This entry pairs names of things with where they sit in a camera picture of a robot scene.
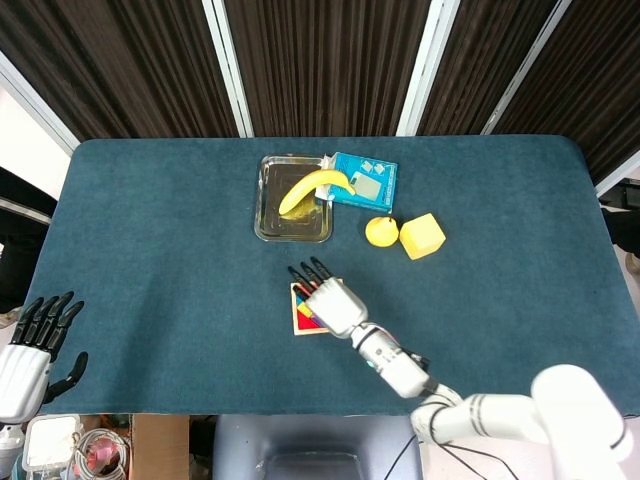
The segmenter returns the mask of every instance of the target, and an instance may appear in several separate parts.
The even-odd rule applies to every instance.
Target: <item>cable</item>
[[[115,470],[107,474],[94,473],[87,465],[87,453],[89,447],[96,443],[100,438],[111,440],[118,450],[118,465]],[[73,470],[73,466],[77,467],[76,477],[80,480],[125,480],[127,478],[127,463],[129,459],[128,445],[117,433],[107,430],[106,428],[96,428],[85,433],[78,440],[73,453],[73,457],[69,461],[67,468],[67,480],[69,480],[69,472]]]
[[[458,450],[464,450],[465,452],[477,453],[478,455],[484,455],[485,457],[489,457],[489,458],[493,458],[495,460],[498,460],[500,463],[502,463],[504,465],[504,468],[509,470],[509,473],[511,474],[511,476],[515,480],[520,480],[518,478],[518,476],[515,473],[513,473],[513,470],[511,470],[511,468],[509,467],[507,462],[502,460],[500,457],[496,457],[495,455],[492,455],[492,454],[487,453],[487,452],[481,452],[480,450],[474,450],[473,448],[461,447],[460,445],[447,445],[447,447],[449,447],[449,448],[457,448]]]
[[[459,456],[457,456],[455,453],[449,451],[446,449],[446,445],[442,445],[441,443],[436,443],[436,445],[438,445],[441,449],[443,449],[445,452],[447,452],[449,455],[451,455],[453,458],[455,458],[456,460],[458,460],[461,464],[463,464],[465,467],[467,467],[469,470],[471,470],[473,473],[475,473],[477,476],[479,476],[480,478],[482,478],[482,480],[487,480],[487,477],[484,477],[482,475],[480,475],[471,465],[469,465],[467,462],[465,462],[464,460],[462,460]]]
[[[407,448],[409,448],[409,445],[411,445],[411,442],[413,442],[415,439],[416,439],[416,435],[413,435],[413,437],[409,439],[407,444],[404,446],[404,448],[400,451],[396,459],[393,461],[393,464],[391,464],[391,468],[389,469],[387,474],[384,476],[384,480],[389,480],[389,476],[391,475],[391,472],[393,472],[393,469],[396,468],[396,464],[400,461],[400,458],[402,457],[402,455],[404,455],[404,452],[407,451]]]

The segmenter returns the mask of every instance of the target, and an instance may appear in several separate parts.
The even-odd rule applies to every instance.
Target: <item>black wire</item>
[[[388,480],[389,479],[389,476],[391,475],[391,472],[393,472],[393,469],[396,468],[396,464],[400,461],[400,458],[402,457],[402,455],[404,455],[404,452],[407,451],[407,448],[409,448],[409,445],[411,445],[411,442],[413,442],[415,439],[416,439],[416,435],[414,435],[413,437],[411,437],[409,439],[407,444],[404,446],[404,448],[400,451],[400,453],[398,454],[396,459],[393,461],[393,464],[391,465],[391,468],[389,469],[387,474],[384,476],[384,480]]]
[[[511,476],[513,478],[515,478],[515,480],[520,480],[518,478],[518,476],[515,473],[513,473],[513,470],[511,470],[509,465],[507,465],[507,462],[502,460],[500,457],[496,457],[495,455],[491,455],[490,453],[487,453],[487,452],[481,452],[479,450],[474,450],[473,448],[461,447],[460,445],[447,445],[447,447],[449,447],[449,448],[457,448],[458,450],[464,450],[465,452],[477,453],[478,455],[484,455],[485,457],[489,457],[489,458],[493,458],[495,460],[498,460],[500,463],[502,463],[504,465],[504,468],[509,470],[509,473],[511,474]]]
[[[462,460],[459,456],[457,456],[455,453],[450,452],[449,450],[446,449],[447,445],[442,445],[441,443],[436,443],[436,445],[438,445],[441,449],[443,449],[445,452],[447,452],[449,455],[451,455],[453,458],[455,458],[456,460],[458,460],[461,464],[463,464],[465,467],[467,467],[469,470],[471,470],[473,473],[475,473],[477,476],[479,476],[480,478],[482,478],[482,480],[487,480],[487,477],[484,477],[482,475],[480,475],[471,465],[469,465],[467,462],[465,462],[464,460]]]

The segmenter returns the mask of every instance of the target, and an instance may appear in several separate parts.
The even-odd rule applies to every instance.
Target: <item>blue box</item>
[[[391,213],[396,190],[396,163],[338,152],[333,157],[324,157],[323,168],[343,172],[356,194],[351,195],[342,187],[330,185],[318,188],[316,197]]]

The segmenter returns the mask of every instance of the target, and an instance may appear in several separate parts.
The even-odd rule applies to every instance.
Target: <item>teal felt cloth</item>
[[[253,232],[265,155],[399,165],[394,216],[447,240],[411,261],[369,245],[373,211],[334,206],[323,244]],[[318,256],[463,396],[527,394],[545,367],[592,372],[640,411],[640,323],[582,155],[557,136],[94,140],[74,153],[30,298],[74,290],[47,412],[404,414],[348,341],[294,337],[287,265]]]

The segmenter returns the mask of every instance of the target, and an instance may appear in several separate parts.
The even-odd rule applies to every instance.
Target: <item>robot finger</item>
[[[13,337],[11,338],[12,345],[20,345],[24,341],[25,333],[33,321],[33,316],[40,309],[43,303],[44,298],[36,298],[31,305],[22,312],[22,316],[20,317],[20,320],[18,320],[18,323],[16,323],[16,329],[13,332]]]
[[[51,354],[52,362],[56,360],[56,357],[60,352],[60,348],[62,348],[64,339],[67,337],[67,330],[71,326],[71,322],[73,321],[75,316],[80,313],[80,310],[82,310],[83,307],[84,302],[78,302],[74,304],[58,320],[56,328],[51,333],[51,336],[47,340],[47,345],[44,349],[46,352],[49,352]]]
[[[56,303],[53,304],[51,310],[49,310],[49,313],[47,314],[47,318],[45,318],[44,322],[42,322],[42,326],[40,327],[40,333],[38,333],[38,338],[36,338],[35,341],[36,348],[40,350],[45,349],[51,333],[58,324],[60,315],[72,298],[73,292],[67,292],[63,296],[61,296]]]
[[[27,329],[27,333],[24,336],[24,341],[22,342],[24,345],[33,345],[38,337],[38,333],[40,332],[40,326],[47,315],[49,314],[49,310],[53,306],[54,303],[58,301],[60,297],[51,297],[49,300],[44,302],[44,304],[38,309],[36,314],[33,316],[33,320],[31,321],[31,325]]]
[[[316,270],[320,272],[320,276],[324,280],[329,280],[331,277],[333,277],[333,274],[329,270],[327,270],[327,267],[325,267],[322,262],[316,257],[311,257],[311,263],[313,263],[313,266],[316,267]]]
[[[296,296],[302,299],[303,302],[306,302],[307,300],[309,300],[309,295],[307,295],[307,292],[302,290],[298,285],[293,286],[293,291],[296,294]]]
[[[302,289],[307,292],[308,295],[311,295],[316,289],[313,285],[309,283],[309,281],[304,278],[304,276],[300,275],[300,273],[293,267],[288,267],[289,273],[293,276],[296,282],[302,287]]]
[[[53,402],[56,397],[59,397],[67,390],[76,386],[76,384],[84,375],[84,371],[87,368],[87,362],[89,361],[89,354],[87,352],[81,352],[76,358],[76,362],[73,365],[73,369],[69,372],[69,375],[63,380],[50,385],[42,400],[43,404]]]
[[[300,262],[300,266],[302,267],[302,271],[307,274],[307,277],[309,277],[309,280],[313,282],[316,288],[322,285],[322,279],[318,276],[313,268],[311,268],[305,262]]]

